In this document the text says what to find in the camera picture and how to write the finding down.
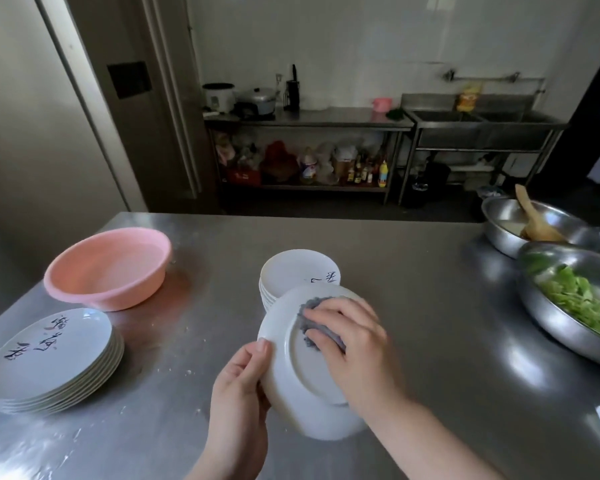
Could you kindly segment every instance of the right hand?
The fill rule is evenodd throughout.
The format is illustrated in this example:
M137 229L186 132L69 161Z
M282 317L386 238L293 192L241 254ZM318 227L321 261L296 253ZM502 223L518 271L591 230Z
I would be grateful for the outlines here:
M305 309L309 320L337 333L347 350L316 329L306 331L318 346L331 377L353 411L369 423L375 415L406 400L404 379L395 350L378 317L366 301L330 298Z

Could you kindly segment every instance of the left hand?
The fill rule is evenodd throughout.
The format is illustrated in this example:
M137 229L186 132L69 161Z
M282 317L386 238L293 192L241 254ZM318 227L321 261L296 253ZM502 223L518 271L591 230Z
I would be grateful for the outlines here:
M194 468L200 477L253 480L269 446L265 419L271 407L260 378L269 368L272 346L259 339L240 348L220 371L211 394L207 444Z

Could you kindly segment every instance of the hand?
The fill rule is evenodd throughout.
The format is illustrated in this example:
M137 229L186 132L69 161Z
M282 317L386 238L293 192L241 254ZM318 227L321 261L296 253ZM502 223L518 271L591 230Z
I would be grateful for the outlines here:
M347 350L319 330L306 331L327 362L350 407L368 424L375 414L406 400L400 366L386 331L365 301L331 298L304 316L337 333Z
M265 419L271 407L258 382L271 362L271 344L243 346L218 375L211 394L207 444L189 479L253 480L267 456Z

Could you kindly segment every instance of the wooden spatula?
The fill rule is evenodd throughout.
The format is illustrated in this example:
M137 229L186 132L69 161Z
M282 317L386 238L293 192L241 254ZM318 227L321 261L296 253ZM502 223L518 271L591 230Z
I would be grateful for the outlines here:
M529 223L522 229L520 237L526 237L530 241L567 241L558 229L544 220L543 215L531 203L527 189L524 186L516 184L516 197L520 202L520 207L524 209L529 218Z

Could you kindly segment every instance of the yellow bottle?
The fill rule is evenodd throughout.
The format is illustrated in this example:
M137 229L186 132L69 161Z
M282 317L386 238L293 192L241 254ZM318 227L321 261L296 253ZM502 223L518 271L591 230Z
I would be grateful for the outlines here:
M475 108L478 96L482 92L482 85L479 82L472 82L464 88L464 91L458 95L457 111L471 112Z
M389 176L389 165L386 160L380 165L380 175L378 176L378 187L386 187L386 179Z

